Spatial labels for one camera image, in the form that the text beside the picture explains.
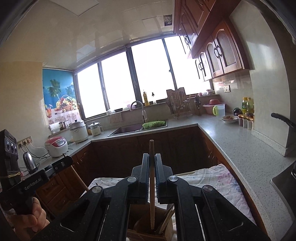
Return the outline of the person left hand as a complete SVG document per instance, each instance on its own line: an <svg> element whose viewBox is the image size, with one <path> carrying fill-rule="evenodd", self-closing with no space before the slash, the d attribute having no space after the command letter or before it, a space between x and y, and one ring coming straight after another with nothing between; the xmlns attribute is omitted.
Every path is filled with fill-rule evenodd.
<svg viewBox="0 0 296 241"><path fill-rule="evenodd" d="M31 240L37 232L44 229L50 223L47 220L46 211L41 207L36 197L33 197L31 214L12 215L9 220L20 240Z"/></svg>

